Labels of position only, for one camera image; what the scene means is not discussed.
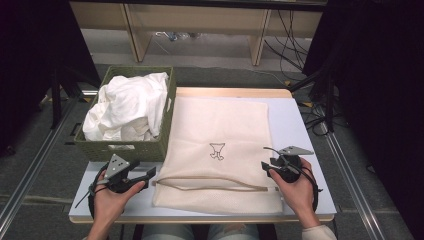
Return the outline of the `clear clutter under desk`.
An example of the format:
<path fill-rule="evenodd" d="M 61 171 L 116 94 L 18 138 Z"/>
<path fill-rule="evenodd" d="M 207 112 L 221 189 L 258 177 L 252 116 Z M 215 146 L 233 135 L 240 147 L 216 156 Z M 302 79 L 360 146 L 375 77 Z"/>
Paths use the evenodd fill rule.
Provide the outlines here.
<path fill-rule="evenodd" d="M 197 39 L 201 36 L 200 33 L 188 33 L 188 32 L 156 32 L 157 37 L 165 37 L 169 41 L 186 40 L 186 39 Z"/>

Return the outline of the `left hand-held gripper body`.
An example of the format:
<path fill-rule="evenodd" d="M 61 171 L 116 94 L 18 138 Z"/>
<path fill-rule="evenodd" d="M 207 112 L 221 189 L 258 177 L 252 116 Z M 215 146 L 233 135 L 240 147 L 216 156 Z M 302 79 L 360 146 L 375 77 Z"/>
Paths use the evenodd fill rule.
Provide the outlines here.
<path fill-rule="evenodd" d="M 135 183 L 143 180 L 129 179 L 128 174 L 140 164 L 139 161 L 126 161 L 113 154 L 104 175 L 104 184 L 115 193 L 128 191 Z"/>

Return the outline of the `person's legs in jeans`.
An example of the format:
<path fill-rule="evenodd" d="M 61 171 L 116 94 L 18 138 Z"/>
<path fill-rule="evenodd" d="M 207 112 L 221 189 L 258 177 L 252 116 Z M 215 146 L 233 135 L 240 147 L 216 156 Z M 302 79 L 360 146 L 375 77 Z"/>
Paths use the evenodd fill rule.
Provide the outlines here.
<path fill-rule="evenodd" d="M 141 240 L 259 240 L 259 231 L 252 224 L 149 224 Z"/>

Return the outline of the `aluminium floor rail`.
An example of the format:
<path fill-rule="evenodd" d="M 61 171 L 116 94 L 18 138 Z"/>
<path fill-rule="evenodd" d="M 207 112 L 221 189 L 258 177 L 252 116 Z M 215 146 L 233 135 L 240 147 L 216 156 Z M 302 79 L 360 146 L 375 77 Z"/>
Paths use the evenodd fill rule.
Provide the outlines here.
<path fill-rule="evenodd" d="M 336 135 L 330 131 L 330 128 L 325 123 L 321 123 L 320 128 L 325 132 L 327 143 L 335 157 L 336 164 L 347 185 L 348 191 L 370 240 L 387 240 L 377 216 L 372 210 L 371 205 L 366 199 L 356 177 L 354 176 Z"/>
<path fill-rule="evenodd" d="M 13 219 L 15 218 L 24 201 L 26 194 L 32 187 L 35 179 L 44 166 L 44 163 L 48 158 L 52 148 L 54 147 L 58 136 L 63 130 L 65 121 L 69 117 L 76 103 L 79 100 L 84 100 L 85 98 L 93 98 L 96 94 L 96 90 L 83 90 L 77 97 L 70 97 L 69 100 L 65 103 L 64 109 L 59 111 L 59 119 L 49 130 L 48 135 L 42 142 L 40 149 L 30 161 L 30 164 L 26 168 L 26 171 L 23 174 L 19 184 L 13 193 L 8 197 L 3 210 L 0 212 L 0 239 L 8 231 Z"/>

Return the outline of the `person's left hand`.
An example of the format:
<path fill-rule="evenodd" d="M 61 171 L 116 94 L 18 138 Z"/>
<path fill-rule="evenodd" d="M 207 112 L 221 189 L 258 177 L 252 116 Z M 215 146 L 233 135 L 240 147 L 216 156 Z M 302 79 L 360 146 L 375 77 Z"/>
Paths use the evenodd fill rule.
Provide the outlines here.
<path fill-rule="evenodd" d="M 93 224 L 112 226 L 115 220 L 123 213 L 127 202 L 139 192 L 131 187 L 124 193 L 115 193 L 104 185 L 97 186 L 94 196 Z"/>

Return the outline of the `dark curtain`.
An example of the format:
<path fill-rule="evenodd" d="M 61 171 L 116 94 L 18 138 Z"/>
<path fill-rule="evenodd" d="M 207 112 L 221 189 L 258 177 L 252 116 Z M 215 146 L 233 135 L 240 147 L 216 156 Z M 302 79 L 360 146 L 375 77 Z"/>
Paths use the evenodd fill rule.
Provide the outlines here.
<path fill-rule="evenodd" d="M 327 0 L 305 74 L 342 32 L 344 115 L 414 240 L 424 240 L 424 0 Z"/>
<path fill-rule="evenodd" d="M 0 0 L 0 156 L 48 89 L 76 97 L 101 80 L 69 0 Z"/>

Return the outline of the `cream mesh laundry bag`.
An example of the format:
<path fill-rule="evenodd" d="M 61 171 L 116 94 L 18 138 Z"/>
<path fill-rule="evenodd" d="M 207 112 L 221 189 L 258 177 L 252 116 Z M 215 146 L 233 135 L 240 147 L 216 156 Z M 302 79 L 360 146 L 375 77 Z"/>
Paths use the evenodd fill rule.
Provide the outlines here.
<path fill-rule="evenodd" d="M 277 214 L 281 195 L 261 164 L 273 153 L 268 105 L 179 97 L 157 207 L 211 214 Z"/>

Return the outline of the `green woven basket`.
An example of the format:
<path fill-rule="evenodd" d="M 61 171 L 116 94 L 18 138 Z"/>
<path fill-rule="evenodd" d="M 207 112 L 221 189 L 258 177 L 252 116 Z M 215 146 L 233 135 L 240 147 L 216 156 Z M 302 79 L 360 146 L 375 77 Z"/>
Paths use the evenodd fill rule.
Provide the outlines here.
<path fill-rule="evenodd" d="M 117 154 L 127 161 L 163 162 L 168 150 L 168 141 L 176 97 L 176 80 L 173 76 L 174 69 L 169 66 L 111 66 L 108 68 L 101 87 L 106 86 L 113 77 L 146 76 L 152 73 L 166 73 L 165 81 L 167 95 L 165 106 L 162 108 L 163 117 L 159 128 L 159 136 L 150 141 L 90 141 L 87 140 L 83 130 L 79 129 L 75 144 L 86 154 L 90 161 L 108 161 L 113 154 Z"/>

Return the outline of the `light wooden desk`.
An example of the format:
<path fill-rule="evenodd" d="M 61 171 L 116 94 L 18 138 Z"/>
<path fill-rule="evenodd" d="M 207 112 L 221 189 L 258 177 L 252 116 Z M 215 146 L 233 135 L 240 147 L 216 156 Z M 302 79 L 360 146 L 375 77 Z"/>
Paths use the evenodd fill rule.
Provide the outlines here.
<path fill-rule="evenodd" d="M 148 5 L 71 0 L 82 29 L 124 30 L 134 60 L 144 60 L 155 32 L 245 35 L 251 64 L 260 64 L 264 38 L 292 33 L 312 38 L 322 14 L 312 11 Z"/>

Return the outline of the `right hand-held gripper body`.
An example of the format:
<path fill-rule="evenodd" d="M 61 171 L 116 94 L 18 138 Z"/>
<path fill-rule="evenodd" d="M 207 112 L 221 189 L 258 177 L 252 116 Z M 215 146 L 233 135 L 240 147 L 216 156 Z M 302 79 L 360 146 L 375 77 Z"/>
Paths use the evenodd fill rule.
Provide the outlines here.
<path fill-rule="evenodd" d="M 296 182 L 302 171 L 301 155 L 312 155 L 313 151 L 303 149 L 297 146 L 288 146 L 281 150 L 274 150 L 278 154 L 277 158 L 282 159 L 282 166 L 276 167 L 276 172 L 287 183 Z"/>

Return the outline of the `white garment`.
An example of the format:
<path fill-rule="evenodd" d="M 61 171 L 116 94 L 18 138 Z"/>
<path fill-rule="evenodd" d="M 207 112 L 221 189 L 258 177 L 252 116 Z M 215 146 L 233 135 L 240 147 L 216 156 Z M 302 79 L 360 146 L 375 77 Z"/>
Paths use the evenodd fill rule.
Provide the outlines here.
<path fill-rule="evenodd" d="M 114 76 L 98 92 L 83 133 L 88 141 L 150 141 L 160 134 L 169 76 Z"/>

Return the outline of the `white table sheet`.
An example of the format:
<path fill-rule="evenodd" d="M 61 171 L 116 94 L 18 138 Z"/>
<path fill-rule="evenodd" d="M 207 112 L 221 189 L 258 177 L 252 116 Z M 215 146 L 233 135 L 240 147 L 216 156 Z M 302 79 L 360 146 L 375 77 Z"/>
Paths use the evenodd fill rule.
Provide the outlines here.
<path fill-rule="evenodd" d="M 287 146 L 297 146 L 303 149 L 312 150 L 310 138 L 304 126 L 298 106 L 290 98 L 263 98 L 261 100 L 269 107 L 269 124 L 272 136 L 272 146 L 276 149 Z M 312 164 L 313 173 L 319 188 L 319 202 L 316 214 L 323 222 L 328 222 L 334 218 L 336 209 L 332 196 L 328 190 L 326 180 L 315 154 L 310 154 L 306 160 Z M 93 181 L 102 164 L 100 162 L 90 162 L 82 177 L 81 184 L 72 203 L 69 219 L 73 223 L 90 223 L 92 217 L 88 208 L 88 201 L 84 194 L 88 186 Z M 149 188 L 136 194 L 125 207 L 124 213 L 119 218 L 120 222 L 126 223 L 200 223 L 200 222 L 223 222 L 223 221 L 243 221 L 243 222 L 282 222 L 294 221 L 296 216 L 289 207 L 279 214 L 230 214 L 215 215 L 199 212 L 190 212 L 177 209 L 160 208 L 152 205 L 155 187 Z"/>

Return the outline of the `person's right hand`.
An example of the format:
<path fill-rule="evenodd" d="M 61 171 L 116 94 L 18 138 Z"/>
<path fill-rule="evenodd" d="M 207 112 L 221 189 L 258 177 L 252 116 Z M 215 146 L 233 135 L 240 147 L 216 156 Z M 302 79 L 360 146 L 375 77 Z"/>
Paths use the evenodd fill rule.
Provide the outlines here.
<path fill-rule="evenodd" d="M 317 217 L 313 210 L 313 185 L 309 181 L 312 177 L 311 164 L 303 158 L 301 158 L 301 163 L 306 176 L 300 176 L 294 183 L 285 182 L 273 169 L 269 171 L 272 179 L 278 185 L 285 202 L 296 214 L 300 223 L 304 218 Z"/>

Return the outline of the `small wooden table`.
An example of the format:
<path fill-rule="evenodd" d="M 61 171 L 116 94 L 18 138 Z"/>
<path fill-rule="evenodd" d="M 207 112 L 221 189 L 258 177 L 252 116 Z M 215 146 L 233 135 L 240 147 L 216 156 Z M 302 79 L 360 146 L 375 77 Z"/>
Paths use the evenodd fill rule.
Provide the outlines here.
<path fill-rule="evenodd" d="M 292 98 L 292 94 L 285 89 L 255 89 L 255 88 L 202 88 L 202 87 L 179 87 L 177 89 L 177 95 L 179 97 L 206 97 L 212 99 L 230 99 L 240 101 L 255 101 L 262 102 L 263 98 Z M 282 222 L 260 222 L 265 223 L 282 223 Z M 177 223 L 158 223 L 158 222 L 147 222 L 147 223 L 126 223 L 125 224 L 183 224 L 188 222 L 177 222 Z M 188 224 L 212 224 L 212 223 L 256 223 L 252 221 L 223 221 L 223 222 L 200 222 L 200 223 L 188 223 Z"/>

